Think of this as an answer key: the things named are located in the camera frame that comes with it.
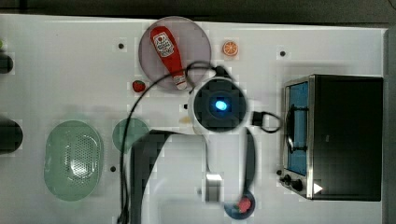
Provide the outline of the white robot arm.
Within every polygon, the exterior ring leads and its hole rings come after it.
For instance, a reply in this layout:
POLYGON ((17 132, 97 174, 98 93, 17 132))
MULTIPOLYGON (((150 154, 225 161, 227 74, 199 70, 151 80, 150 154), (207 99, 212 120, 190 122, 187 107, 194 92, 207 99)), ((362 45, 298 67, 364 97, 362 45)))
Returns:
POLYGON ((248 99, 229 77, 212 77, 188 102, 192 134, 151 130, 131 150, 129 224, 160 224, 168 202, 236 205, 254 180, 248 99))

